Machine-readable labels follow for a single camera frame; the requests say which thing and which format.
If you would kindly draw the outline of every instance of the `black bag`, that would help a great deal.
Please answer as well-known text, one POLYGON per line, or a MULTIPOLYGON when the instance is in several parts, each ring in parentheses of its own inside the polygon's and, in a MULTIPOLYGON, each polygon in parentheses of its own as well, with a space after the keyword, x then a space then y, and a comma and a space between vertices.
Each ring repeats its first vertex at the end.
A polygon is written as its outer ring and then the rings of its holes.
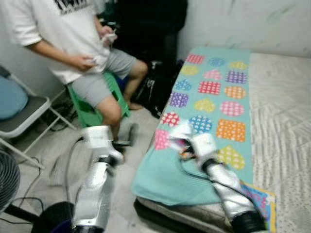
POLYGON ((179 61, 174 75, 170 75, 166 72, 162 62, 152 61, 149 73, 132 101, 143 105, 154 117, 159 119, 170 98, 172 88, 182 65, 183 61, 179 61))

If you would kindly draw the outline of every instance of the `bare foot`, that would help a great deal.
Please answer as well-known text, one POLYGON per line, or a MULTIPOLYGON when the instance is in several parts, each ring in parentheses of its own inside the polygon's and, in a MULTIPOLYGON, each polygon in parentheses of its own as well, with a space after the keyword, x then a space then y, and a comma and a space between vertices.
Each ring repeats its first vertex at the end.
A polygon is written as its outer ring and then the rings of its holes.
POLYGON ((143 108, 143 106, 138 104, 138 103, 129 102, 129 103, 127 103, 127 105, 130 108, 130 110, 139 110, 139 109, 143 108))

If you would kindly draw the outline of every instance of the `gray shorts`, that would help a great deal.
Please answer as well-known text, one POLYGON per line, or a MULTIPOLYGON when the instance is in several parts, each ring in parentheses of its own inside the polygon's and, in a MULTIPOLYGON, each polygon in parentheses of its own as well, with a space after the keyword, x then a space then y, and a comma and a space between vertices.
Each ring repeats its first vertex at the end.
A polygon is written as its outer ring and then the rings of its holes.
MULTIPOLYGON (((136 58, 117 49, 112 49, 107 60, 105 71, 114 73, 124 79, 132 70, 136 63, 136 58)), ((105 98, 111 95, 103 74, 87 74, 74 80, 71 83, 74 92, 88 102, 92 107, 96 107, 105 98)))

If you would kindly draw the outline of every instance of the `man's knee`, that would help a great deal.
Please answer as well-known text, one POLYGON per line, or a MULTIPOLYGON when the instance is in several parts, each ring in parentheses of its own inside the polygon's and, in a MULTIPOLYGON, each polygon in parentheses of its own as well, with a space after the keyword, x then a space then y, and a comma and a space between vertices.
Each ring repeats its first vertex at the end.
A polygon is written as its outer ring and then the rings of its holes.
POLYGON ((144 62, 141 62, 141 64, 140 64, 140 73, 141 73, 142 77, 145 77, 148 73, 148 66, 144 62))
POLYGON ((142 61, 137 61, 132 71, 133 78, 143 79, 148 73, 148 66, 142 61))
POLYGON ((120 124, 122 118, 122 110, 121 108, 115 108, 112 113, 106 116, 104 122, 108 125, 117 126, 120 124))

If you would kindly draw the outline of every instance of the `white wall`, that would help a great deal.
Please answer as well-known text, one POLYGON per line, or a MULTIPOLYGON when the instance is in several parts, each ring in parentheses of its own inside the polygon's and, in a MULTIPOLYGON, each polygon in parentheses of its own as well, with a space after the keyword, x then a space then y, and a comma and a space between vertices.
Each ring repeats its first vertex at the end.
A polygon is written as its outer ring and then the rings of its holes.
POLYGON ((53 98, 64 87, 39 56, 12 44, 0 10, 0 63, 34 92, 53 98))
POLYGON ((205 44, 311 57, 311 1, 189 0, 178 57, 205 44))

